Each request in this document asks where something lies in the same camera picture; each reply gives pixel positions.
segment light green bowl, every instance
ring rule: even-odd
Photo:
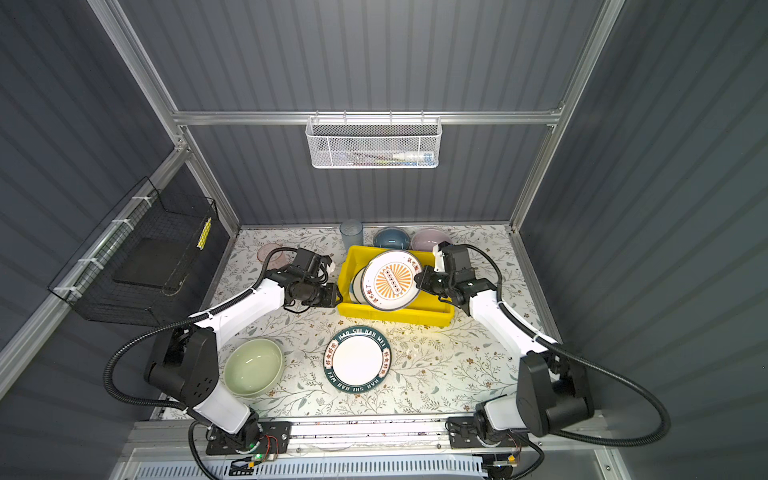
[[[235,395],[255,397],[280,381],[283,367],[283,353],[275,342],[249,340],[238,346],[224,364],[224,385]]]

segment yellow plastic crate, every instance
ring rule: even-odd
[[[352,318],[367,320],[384,320],[386,322],[416,323],[418,325],[448,326],[455,313],[453,305],[437,300],[437,297],[427,292],[420,292],[416,300],[404,309],[395,312],[383,312],[370,305],[352,303],[349,298],[349,283],[352,278],[373,260],[373,257],[388,251],[386,248],[359,247],[349,248],[346,262],[339,273],[339,291],[344,301],[339,304],[339,313]],[[423,266],[435,266],[435,256],[432,252],[411,251]]]

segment ventilation grille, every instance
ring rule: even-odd
[[[205,461],[219,478],[361,478],[463,475],[483,478],[480,458],[470,455],[398,455],[387,457],[280,458],[255,468],[252,475],[228,475],[231,460]],[[136,480],[205,478],[194,462],[142,462]]]

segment bowl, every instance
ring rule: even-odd
[[[407,250],[411,245],[411,237],[404,230],[388,227],[380,230],[373,237],[373,246],[377,248],[393,248],[395,250]]]
[[[275,386],[283,376],[283,352],[270,339],[238,346],[224,364],[224,385],[237,396],[252,398]]]
[[[453,240],[442,230],[425,228],[416,232],[416,235],[411,239],[411,250],[431,252],[435,245],[439,245],[442,242],[453,243]]]
[[[261,263],[264,263],[264,260],[266,260],[266,256],[270,254],[272,250],[275,250],[276,248],[280,248],[282,245],[278,243],[268,243],[267,245],[264,245],[259,249],[259,251],[256,252],[256,259],[259,260]],[[267,268],[273,269],[273,268],[283,268],[288,264],[288,257],[286,256],[285,252],[280,251],[272,255],[272,258],[270,258],[270,265]]]

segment black wire basket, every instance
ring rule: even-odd
[[[73,256],[74,273],[63,268],[48,289],[86,320],[177,322],[203,301],[204,292],[188,280],[198,283],[197,259],[217,221],[210,198],[152,190],[124,219],[113,220],[87,258]]]

